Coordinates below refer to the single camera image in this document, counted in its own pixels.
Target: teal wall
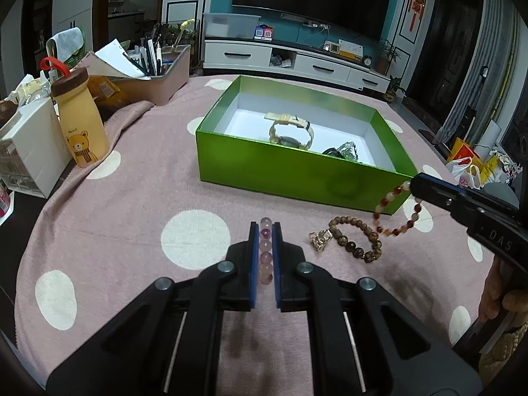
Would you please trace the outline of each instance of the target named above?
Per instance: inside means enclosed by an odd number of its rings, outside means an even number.
[[[233,0],[211,0],[211,12],[260,15],[262,16],[261,22],[267,23],[268,25],[273,25],[275,27],[274,38],[277,40],[283,40],[286,42],[295,42],[297,40],[298,43],[315,47],[321,46],[323,42],[327,40],[327,31],[323,31],[322,33],[314,35],[314,33],[320,31],[320,29],[304,27],[302,24],[299,26],[300,22],[281,19],[281,14],[279,12],[244,7],[233,7],[231,4],[232,1]],[[387,11],[382,32],[383,38],[386,38],[389,34],[389,29],[391,27],[392,18],[394,17],[394,13],[396,11],[397,3],[398,0],[389,1],[389,9]],[[365,55],[374,56],[376,42],[367,37],[358,36],[357,34],[354,34],[353,31],[332,26],[328,34],[328,40],[337,42],[339,39],[360,44],[364,47],[363,52]]]

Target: yellow bottle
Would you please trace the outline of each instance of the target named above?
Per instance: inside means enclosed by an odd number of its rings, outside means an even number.
[[[59,105],[62,135],[79,167],[84,168],[105,156],[108,138],[96,103],[88,90],[86,68],[74,70],[51,85]]]

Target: human hand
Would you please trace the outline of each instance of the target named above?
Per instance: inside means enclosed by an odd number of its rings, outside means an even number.
[[[492,267],[489,270],[484,291],[478,306],[478,319],[481,322],[497,317],[501,310],[500,297],[503,293],[503,282],[500,274],[501,259],[493,258]],[[511,290],[504,296],[502,306],[508,311],[518,313],[511,323],[512,327],[520,327],[528,321],[528,291]]]

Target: white polka dot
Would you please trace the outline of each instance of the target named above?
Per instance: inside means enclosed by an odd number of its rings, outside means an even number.
[[[163,253],[172,263],[186,269],[204,269],[225,257],[231,235],[216,214],[187,210],[168,221],[161,243]]]
[[[35,285],[36,303],[54,328],[68,330],[77,316],[77,300],[70,278],[55,269],[43,274]]]
[[[394,123],[391,120],[385,119],[385,121],[387,122],[387,125],[389,126],[389,128],[392,129],[394,132],[397,132],[399,134],[403,132],[403,129],[401,129],[401,127],[398,124]]]
[[[415,205],[416,201],[413,196],[409,196],[409,198],[403,203],[403,212],[408,220],[413,216]],[[420,211],[420,218],[414,223],[414,227],[420,232],[431,232],[433,227],[431,214],[427,211],[426,206],[423,203],[421,206],[422,211]]]
[[[205,86],[210,86],[212,88],[218,89],[219,91],[225,91],[229,86],[231,86],[231,83],[233,83],[233,80],[211,79],[205,84]]]
[[[433,167],[431,167],[431,165],[424,165],[422,167],[422,170],[423,170],[424,173],[429,174],[430,176],[433,176],[433,177],[439,178],[440,180],[443,180],[442,176],[438,173],[437,170],[435,170]]]
[[[119,165],[121,165],[121,153],[117,150],[112,150],[106,159],[101,162],[97,168],[94,168],[86,178],[88,180],[97,180],[99,178],[108,177],[119,168]]]
[[[482,246],[478,241],[475,241],[473,238],[468,236],[467,238],[467,246],[469,247],[469,252],[471,253],[471,256],[473,256],[473,259],[475,259],[477,262],[482,262]]]
[[[454,344],[458,341],[470,326],[471,317],[469,317],[467,309],[462,306],[456,307],[449,321],[449,340],[451,343]]]
[[[196,119],[193,119],[191,122],[187,124],[187,131],[189,131],[192,135],[196,135],[196,130],[198,129],[198,126],[200,126],[200,123],[202,123],[203,116],[197,117]]]

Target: wristwatch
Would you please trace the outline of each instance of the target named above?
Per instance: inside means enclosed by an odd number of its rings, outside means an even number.
[[[312,146],[314,140],[314,130],[310,126],[310,122],[301,119],[297,116],[291,115],[278,115],[277,113],[266,113],[265,119],[273,120],[273,125],[269,129],[269,141],[270,143],[278,144],[281,146],[294,147],[296,149],[308,150]],[[294,125],[298,128],[303,128],[310,135],[310,141],[303,145],[300,141],[292,137],[279,137],[275,132],[275,125]]]

